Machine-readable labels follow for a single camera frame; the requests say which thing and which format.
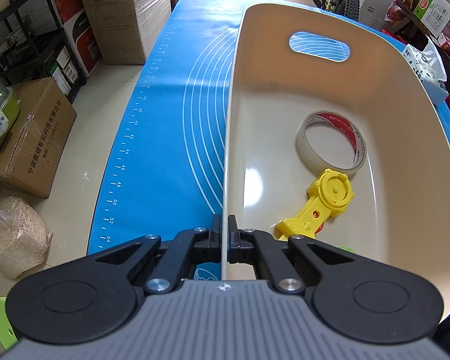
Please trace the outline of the yellow toy launcher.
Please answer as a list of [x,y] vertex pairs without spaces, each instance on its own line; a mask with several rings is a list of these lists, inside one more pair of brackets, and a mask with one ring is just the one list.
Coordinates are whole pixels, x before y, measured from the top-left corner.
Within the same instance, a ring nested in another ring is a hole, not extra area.
[[354,198],[347,174],[330,168],[322,171],[307,189],[308,200],[294,217],[282,219],[275,225],[279,241],[290,236],[314,239],[329,218],[344,213]]

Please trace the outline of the white tape roll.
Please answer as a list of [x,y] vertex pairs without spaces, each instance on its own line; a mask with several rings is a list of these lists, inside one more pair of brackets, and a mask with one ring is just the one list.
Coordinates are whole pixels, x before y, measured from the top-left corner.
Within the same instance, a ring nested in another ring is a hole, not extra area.
[[[343,135],[353,150],[353,162],[350,166],[339,166],[330,163],[313,148],[306,136],[306,130],[312,125],[324,125],[327,128],[335,129]],[[351,176],[363,167],[367,157],[365,139],[356,125],[345,118],[345,116],[327,110],[314,111],[305,117],[296,135],[296,147],[303,161],[314,173],[320,173],[325,168],[331,168],[334,171]]]

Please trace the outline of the beige plastic storage basket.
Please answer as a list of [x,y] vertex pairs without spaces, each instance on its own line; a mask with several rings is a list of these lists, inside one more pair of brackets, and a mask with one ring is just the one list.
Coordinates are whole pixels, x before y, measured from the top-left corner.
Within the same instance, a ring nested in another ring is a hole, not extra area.
[[416,273],[450,314],[450,146],[401,52],[354,22],[306,7],[249,7],[226,121],[223,213],[273,232],[305,204],[317,172],[296,136],[315,111],[350,120],[367,147],[354,197],[320,241]]

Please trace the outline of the blue silicone baking mat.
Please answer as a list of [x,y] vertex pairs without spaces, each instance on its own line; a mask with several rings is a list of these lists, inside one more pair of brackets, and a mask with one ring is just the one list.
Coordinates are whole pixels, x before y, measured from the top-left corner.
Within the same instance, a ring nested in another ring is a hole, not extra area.
[[[165,239],[224,214],[229,90],[245,11],[256,0],[181,0],[122,117],[100,186],[88,250],[147,232]],[[450,114],[435,107],[450,146]]]

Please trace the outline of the clear bag of grain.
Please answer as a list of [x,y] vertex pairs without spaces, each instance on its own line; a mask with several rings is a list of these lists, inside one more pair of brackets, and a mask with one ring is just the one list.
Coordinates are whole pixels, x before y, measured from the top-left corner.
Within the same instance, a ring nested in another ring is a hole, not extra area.
[[0,198],[0,273],[15,279],[44,262],[53,234],[20,197]]

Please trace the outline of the brown box on floor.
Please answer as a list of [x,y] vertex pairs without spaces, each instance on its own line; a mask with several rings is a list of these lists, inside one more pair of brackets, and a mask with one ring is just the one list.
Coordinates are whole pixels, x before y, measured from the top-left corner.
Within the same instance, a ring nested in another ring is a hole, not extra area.
[[47,198],[76,111],[52,77],[15,85],[13,94],[20,112],[0,148],[0,185]]

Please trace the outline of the green plastic stool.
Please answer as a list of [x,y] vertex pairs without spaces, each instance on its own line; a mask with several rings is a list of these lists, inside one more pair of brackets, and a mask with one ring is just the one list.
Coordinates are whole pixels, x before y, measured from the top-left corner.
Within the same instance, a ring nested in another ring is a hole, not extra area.
[[5,303],[6,297],[0,297],[0,342],[5,350],[9,350],[17,343],[17,336],[8,320]]

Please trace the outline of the lower cardboard box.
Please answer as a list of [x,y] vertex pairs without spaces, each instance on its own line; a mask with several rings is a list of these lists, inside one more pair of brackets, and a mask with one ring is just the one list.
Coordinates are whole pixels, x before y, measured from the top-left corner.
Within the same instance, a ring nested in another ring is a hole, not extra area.
[[82,2],[107,64],[145,64],[171,14],[170,0]]

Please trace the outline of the tissue box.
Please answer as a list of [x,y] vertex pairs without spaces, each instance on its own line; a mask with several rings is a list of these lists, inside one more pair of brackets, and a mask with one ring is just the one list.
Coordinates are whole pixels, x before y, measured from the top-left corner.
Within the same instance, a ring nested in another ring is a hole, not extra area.
[[410,68],[424,86],[434,106],[438,107],[448,97],[447,74],[435,43],[428,39],[423,51],[408,44],[402,52]]

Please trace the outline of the black metal shelf rack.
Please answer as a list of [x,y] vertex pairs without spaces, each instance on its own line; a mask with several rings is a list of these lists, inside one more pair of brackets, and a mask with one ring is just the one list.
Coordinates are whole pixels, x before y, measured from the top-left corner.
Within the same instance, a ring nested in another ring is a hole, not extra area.
[[73,102],[87,83],[54,0],[0,0],[0,78],[14,86],[52,77]]

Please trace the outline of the green white product box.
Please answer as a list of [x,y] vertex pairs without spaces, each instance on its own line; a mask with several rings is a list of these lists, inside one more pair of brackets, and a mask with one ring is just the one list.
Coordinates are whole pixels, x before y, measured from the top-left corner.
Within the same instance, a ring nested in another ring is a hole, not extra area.
[[414,15],[435,38],[439,38],[450,22],[450,4],[446,0],[418,0]]

